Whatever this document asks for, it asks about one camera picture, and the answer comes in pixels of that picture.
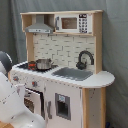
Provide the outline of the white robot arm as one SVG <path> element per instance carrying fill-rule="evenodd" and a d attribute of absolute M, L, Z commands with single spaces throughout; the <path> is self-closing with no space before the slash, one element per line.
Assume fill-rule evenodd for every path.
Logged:
<path fill-rule="evenodd" d="M 43 117 L 24 105 L 24 85 L 12 85 L 9 81 L 7 74 L 11 69 L 11 57 L 0 51 L 0 121 L 14 128 L 45 128 Z"/>

